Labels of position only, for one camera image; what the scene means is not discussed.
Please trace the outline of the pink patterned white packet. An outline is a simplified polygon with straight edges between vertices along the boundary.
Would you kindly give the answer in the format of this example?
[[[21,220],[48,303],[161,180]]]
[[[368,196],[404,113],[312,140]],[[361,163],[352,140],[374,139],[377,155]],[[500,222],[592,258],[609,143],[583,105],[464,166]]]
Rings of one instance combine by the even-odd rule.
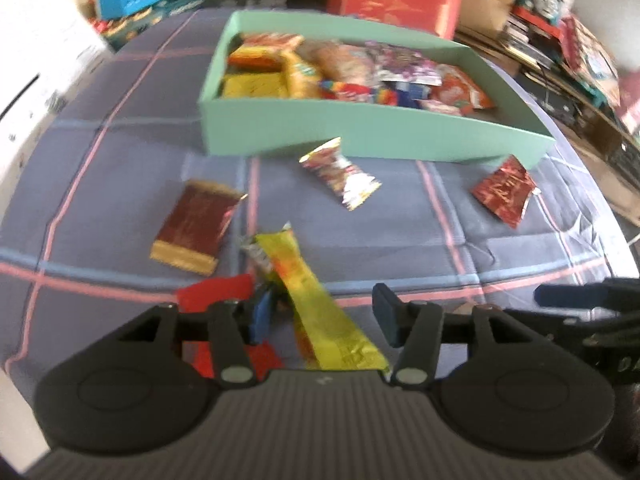
[[[431,113],[444,114],[449,116],[462,117],[462,111],[459,107],[449,105],[437,100],[419,100],[418,103],[422,110],[427,110]]]

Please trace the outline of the golden long snack bar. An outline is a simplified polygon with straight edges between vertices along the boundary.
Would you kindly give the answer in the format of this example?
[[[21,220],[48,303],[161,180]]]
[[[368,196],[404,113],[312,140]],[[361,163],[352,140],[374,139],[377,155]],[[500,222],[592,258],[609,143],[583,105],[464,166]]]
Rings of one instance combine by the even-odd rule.
[[[281,53],[288,97],[294,100],[319,99],[321,74],[294,51]]]

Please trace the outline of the clear biscuit roll pack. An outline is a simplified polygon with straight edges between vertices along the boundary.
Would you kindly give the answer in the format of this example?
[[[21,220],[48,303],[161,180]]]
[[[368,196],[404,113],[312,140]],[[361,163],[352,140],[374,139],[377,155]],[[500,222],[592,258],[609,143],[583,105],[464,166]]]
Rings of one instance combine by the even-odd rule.
[[[367,87],[374,85],[374,64],[362,47],[323,41],[312,51],[312,60],[328,79]]]

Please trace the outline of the red Skittles bag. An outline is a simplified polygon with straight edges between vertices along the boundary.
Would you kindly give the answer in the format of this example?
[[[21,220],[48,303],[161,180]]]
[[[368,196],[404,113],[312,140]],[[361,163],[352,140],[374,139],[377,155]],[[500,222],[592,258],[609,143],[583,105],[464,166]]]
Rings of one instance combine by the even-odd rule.
[[[322,80],[320,82],[320,93],[322,98],[326,100],[389,106],[398,104],[398,94],[395,90],[372,88],[363,84],[350,84],[349,82]]]

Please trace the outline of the purple grape gummy bag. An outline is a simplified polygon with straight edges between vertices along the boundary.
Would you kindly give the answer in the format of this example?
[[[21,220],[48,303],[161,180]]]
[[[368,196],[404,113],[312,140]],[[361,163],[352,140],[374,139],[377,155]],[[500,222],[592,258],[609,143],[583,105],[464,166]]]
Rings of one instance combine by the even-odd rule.
[[[375,41],[366,43],[366,51],[372,58],[379,81],[434,87],[442,84],[437,64],[420,51]]]

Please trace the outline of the orange sauce snack bag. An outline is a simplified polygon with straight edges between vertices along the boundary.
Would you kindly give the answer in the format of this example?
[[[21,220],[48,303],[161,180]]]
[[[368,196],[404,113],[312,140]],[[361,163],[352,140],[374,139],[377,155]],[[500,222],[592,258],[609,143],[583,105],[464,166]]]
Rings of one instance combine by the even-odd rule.
[[[469,115],[474,110],[492,110],[496,107],[488,94],[460,67],[438,64],[435,70],[440,76],[440,85],[432,90],[435,100],[454,106],[462,115]]]

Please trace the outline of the small red green candy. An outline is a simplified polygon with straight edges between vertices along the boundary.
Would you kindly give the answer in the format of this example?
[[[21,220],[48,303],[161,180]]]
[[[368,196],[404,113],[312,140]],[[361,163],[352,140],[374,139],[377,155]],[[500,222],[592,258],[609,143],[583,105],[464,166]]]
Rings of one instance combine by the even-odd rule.
[[[258,244],[254,236],[244,236],[240,243],[240,248],[248,259],[250,266],[259,274],[268,275],[273,267],[270,257]]]

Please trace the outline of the dark brown candy wrapper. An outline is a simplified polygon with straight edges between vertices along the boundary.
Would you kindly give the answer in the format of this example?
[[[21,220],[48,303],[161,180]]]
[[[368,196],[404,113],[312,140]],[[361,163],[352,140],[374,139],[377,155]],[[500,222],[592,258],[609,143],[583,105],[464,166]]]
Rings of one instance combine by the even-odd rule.
[[[212,275],[224,236],[247,198],[242,191],[204,180],[189,180],[153,240],[150,258],[174,268]]]

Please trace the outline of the red wrapper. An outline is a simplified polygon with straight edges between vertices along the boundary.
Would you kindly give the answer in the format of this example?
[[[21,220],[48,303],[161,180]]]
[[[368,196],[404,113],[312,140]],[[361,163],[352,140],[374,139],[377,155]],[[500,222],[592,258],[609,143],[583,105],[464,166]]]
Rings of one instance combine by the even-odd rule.
[[[176,298],[181,312],[200,313],[205,312],[217,301],[247,300],[253,292],[254,278],[250,274],[240,274],[231,278],[206,278],[188,287],[179,288],[176,291]],[[209,346],[206,342],[184,344],[183,350],[188,354],[186,362],[189,362],[202,376],[207,378],[215,376]],[[259,379],[264,379],[270,370],[283,367],[282,360],[269,342],[254,346],[247,344],[245,351]]]

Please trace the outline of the long yellow green snack bar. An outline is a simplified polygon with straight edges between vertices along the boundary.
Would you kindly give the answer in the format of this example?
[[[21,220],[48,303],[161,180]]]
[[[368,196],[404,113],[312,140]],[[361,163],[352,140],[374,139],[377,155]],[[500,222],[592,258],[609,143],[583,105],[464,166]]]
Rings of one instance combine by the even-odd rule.
[[[268,278],[281,285],[292,304],[294,332],[311,370],[388,372],[386,356],[338,306],[300,252],[290,229],[254,236],[271,259]]]

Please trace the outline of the yellow snack pack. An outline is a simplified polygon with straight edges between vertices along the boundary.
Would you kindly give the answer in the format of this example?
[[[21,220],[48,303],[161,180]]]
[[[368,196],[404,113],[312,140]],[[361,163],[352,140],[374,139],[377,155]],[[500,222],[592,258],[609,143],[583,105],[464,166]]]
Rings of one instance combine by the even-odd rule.
[[[237,73],[224,76],[223,99],[287,99],[288,88],[279,72]]]

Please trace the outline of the orange striped chips bag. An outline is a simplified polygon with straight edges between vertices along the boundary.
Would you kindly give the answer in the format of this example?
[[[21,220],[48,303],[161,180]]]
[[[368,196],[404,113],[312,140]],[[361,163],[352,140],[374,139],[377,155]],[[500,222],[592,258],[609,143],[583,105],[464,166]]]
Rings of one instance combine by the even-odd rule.
[[[302,35],[282,32],[243,34],[239,47],[228,55],[228,65],[238,70],[280,70],[283,55],[303,41]]]

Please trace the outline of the Hello Kitty floral packet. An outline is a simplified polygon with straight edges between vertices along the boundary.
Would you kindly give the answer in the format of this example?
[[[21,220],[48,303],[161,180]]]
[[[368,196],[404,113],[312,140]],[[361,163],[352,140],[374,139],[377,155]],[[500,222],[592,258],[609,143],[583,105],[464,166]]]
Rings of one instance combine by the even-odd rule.
[[[303,155],[299,165],[318,177],[349,211],[361,206],[381,182],[344,156],[337,136]]]

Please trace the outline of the blue white wafer pack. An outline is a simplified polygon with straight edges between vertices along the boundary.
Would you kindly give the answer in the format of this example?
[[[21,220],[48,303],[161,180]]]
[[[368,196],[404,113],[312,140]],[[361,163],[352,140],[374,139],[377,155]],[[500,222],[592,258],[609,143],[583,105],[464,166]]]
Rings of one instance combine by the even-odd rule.
[[[415,84],[414,82],[398,81],[395,84],[397,105],[413,110],[420,110],[421,103],[430,97],[432,88],[426,84]]]

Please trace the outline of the red foil snack packet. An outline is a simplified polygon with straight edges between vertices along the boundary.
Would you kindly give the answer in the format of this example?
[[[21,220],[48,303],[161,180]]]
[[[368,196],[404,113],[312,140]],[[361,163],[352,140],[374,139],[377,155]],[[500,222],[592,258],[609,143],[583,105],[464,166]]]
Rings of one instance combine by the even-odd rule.
[[[472,195],[512,229],[523,220],[529,200],[539,193],[522,163],[510,155],[492,174],[471,190]]]

